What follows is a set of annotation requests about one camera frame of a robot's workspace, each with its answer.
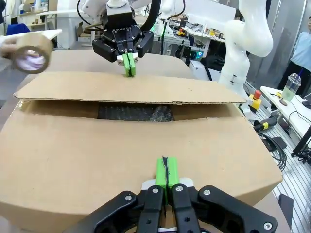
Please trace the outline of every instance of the gray table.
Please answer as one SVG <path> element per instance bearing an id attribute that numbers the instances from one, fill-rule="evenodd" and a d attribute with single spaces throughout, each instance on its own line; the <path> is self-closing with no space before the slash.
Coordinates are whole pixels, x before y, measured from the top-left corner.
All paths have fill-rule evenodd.
<path id="1" fill-rule="evenodd" d="M 170 56 L 161 56 L 156 54 L 146 54 L 137 63 L 138 75 L 159 75 L 172 76 L 180 78 L 194 78 L 190 69 L 188 69 L 182 60 Z M 104 58 L 95 54 L 92 50 L 62 50 L 55 51 L 52 54 L 51 65 L 48 71 L 92 71 L 107 73 L 124 73 L 124 67 L 116 63 L 110 63 Z M 29 75 L 22 82 L 19 88 L 30 82 L 35 75 Z M 10 97 L 6 104 L 0 109 L 0 130 L 5 124 L 18 103 L 18 99 Z M 271 193 L 260 201 L 256 208 L 275 217 L 278 220 L 277 233 L 289 233 L 289 227 L 285 217 L 278 205 L 274 195 Z"/>

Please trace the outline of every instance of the cardboard box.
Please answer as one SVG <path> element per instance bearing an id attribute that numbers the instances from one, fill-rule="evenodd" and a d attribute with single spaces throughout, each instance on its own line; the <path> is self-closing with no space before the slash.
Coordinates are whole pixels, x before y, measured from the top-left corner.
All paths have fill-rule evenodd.
<path id="1" fill-rule="evenodd" d="M 60 233 L 124 190 L 139 193 L 159 157 L 180 177 L 254 205 L 281 182 L 275 161 L 214 82 L 91 72 L 44 72 L 16 93 L 0 133 L 0 215 Z M 97 119 L 102 102 L 165 104 L 171 122 Z"/>

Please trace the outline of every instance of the human hand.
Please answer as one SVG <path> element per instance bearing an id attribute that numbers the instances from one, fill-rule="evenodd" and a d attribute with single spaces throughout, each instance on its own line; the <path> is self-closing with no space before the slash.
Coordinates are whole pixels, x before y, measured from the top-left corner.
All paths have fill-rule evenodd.
<path id="1" fill-rule="evenodd" d="M 12 54 L 17 49 L 16 41 L 17 41 L 17 36 L 4 40 L 0 46 L 0 56 L 10 59 L 12 57 Z"/>

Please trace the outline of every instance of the screw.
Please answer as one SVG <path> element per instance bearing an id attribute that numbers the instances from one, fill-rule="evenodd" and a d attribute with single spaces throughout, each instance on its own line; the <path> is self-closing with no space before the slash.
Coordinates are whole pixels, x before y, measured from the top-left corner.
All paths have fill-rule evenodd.
<path id="1" fill-rule="evenodd" d="M 210 194 L 210 191 L 209 191 L 208 189 L 206 189 L 206 190 L 204 190 L 203 194 L 204 194 L 205 196 L 208 196 L 208 195 Z"/>
<path id="2" fill-rule="evenodd" d="M 183 190 L 183 187 L 182 186 L 177 186 L 176 189 L 175 189 L 177 192 L 181 192 Z"/>
<path id="3" fill-rule="evenodd" d="M 265 230 L 271 230 L 272 229 L 272 224 L 270 222 L 266 222 L 263 225 L 263 227 L 264 227 Z"/>
<path id="4" fill-rule="evenodd" d="M 132 197 L 131 197 L 130 195 L 127 195 L 127 196 L 125 197 L 125 199 L 126 199 L 126 200 L 131 200 Z"/>

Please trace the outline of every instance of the floor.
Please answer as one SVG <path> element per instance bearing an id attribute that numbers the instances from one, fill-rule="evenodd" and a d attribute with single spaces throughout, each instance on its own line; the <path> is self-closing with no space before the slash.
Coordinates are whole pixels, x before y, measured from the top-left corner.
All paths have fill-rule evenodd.
<path id="1" fill-rule="evenodd" d="M 257 115 L 260 119 L 267 119 L 270 116 L 262 108 Z M 292 232 L 309 233 L 311 232 L 311 166 L 291 157 L 295 145 L 280 125 L 267 131 L 267 134 L 270 137 L 281 136 L 288 145 L 285 149 L 287 165 L 283 172 L 283 182 L 273 190 L 273 193 L 276 198 L 280 194 L 285 194 L 294 199 Z"/>

